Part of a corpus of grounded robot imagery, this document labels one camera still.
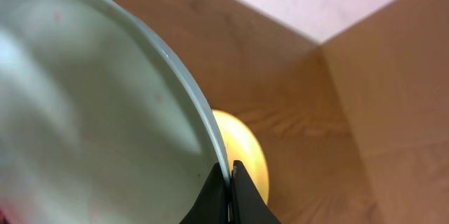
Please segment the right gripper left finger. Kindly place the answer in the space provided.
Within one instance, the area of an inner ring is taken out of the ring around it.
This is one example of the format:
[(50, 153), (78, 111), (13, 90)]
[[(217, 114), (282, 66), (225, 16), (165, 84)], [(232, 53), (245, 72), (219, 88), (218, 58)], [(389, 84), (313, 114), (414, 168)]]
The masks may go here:
[(225, 180), (218, 163), (212, 167), (193, 207), (180, 224), (227, 224), (228, 203)]

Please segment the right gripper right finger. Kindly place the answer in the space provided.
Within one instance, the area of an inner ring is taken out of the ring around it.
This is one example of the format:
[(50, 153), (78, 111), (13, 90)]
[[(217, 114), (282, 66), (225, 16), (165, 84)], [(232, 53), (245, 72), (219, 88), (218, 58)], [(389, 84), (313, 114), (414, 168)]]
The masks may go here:
[(233, 224), (281, 224), (262, 200), (243, 163), (234, 161), (230, 183)]

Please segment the yellow plate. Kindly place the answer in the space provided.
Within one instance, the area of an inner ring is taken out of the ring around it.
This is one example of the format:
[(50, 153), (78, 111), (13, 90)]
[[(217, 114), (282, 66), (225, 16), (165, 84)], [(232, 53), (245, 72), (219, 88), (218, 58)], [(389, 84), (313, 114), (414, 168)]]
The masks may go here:
[(227, 151), (229, 170), (234, 161), (243, 163), (263, 202), (269, 201), (269, 170), (262, 147), (253, 132), (234, 115), (213, 110)]

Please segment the light blue plate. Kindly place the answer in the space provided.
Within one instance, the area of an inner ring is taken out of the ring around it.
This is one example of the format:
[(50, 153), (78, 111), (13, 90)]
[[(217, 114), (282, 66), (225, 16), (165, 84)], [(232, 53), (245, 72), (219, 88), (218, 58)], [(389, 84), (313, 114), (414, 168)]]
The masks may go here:
[(1, 0), (9, 223), (179, 223), (227, 154), (176, 54), (112, 0)]

